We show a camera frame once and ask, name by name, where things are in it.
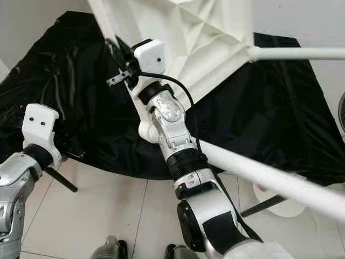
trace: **white floor tile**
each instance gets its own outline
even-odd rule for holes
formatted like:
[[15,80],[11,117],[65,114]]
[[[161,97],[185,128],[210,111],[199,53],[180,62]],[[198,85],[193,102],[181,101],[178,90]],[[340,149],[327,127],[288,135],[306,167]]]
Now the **white floor tile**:
[[23,237],[22,242],[25,239],[25,235],[29,226],[41,204],[43,201],[44,195],[46,194],[49,185],[52,182],[52,177],[47,173],[43,172],[43,176],[37,181],[34,185],[34,189],[25,203],[25,218],[24,218],[24,230],[23,230]]
[[20,259],[57,259],[57,257],[49,257],[49,256],[21,252]]
[[[241,210],[258,203],[252,183],[239,178]],[[280,243],[298,259],[345,258],[337,223],[306,209],[295,218],[278,217],[265,210],[244,219],[264,241]]]
[[69,160],[60,171],[79,190],[53,181],[24,240],[27,252],[89,258],[108,235],[132,253],[147,180],[104,172]]
[[[220,178],[238,207],[237,177],[222,174]],[[133,258],[162,259],[168,244],[184,244],[176,212],[178,203],[172,180],[148,182]]]

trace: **black cable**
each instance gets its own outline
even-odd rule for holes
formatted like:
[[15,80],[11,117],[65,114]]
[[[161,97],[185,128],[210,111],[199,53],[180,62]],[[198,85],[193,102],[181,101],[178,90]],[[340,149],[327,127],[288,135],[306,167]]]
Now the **black cable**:
[[171,81],[171,82],[175,83],[176,85],[178,85],[179,87],[182,88],[182,90],[185,92],[185,94],[187,95],[187,97],[188,97],[188,99],[190,101],[190,107],[192,108],[192,111],[194,113],[195,142],[196,142],[196,146],[198,148],[199,154],[202,155],[203,153],[202,153],[202,150],[201,150],[200,140],[199,140],[199,130],[198,130],[198,121],[197,121],[196,109],[195,109],[195,106],[194,106],[193,98],[190,95],[187,87],[185,87],[177,79],[175,79],[173,77],[165,76],[163,74],[154,74],[154,73],[140,72],[139,75],[143,76],[143,77],[153,77],[153,78],[165,79],[165,80],[168,80],[168,81]]

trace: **white mounting block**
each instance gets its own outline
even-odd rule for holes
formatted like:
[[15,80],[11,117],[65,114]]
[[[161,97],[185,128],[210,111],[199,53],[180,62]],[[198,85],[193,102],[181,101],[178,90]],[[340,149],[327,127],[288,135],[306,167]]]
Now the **white mounting block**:
[[[88,1],[105,38],[116,42],[117,35],[129,46],[162,41],[165,74],[180,80],[195,102],[250,60],[251,0]],[[186,95],[170,84],[189,108]]]
[[53,132],[55,120],[58,118],[59,113],[45,105],[28,104],[22,125],[23,148],[29,144],[41,146],[52,155],[55,168],[61,163],[61,154],[55,147]]

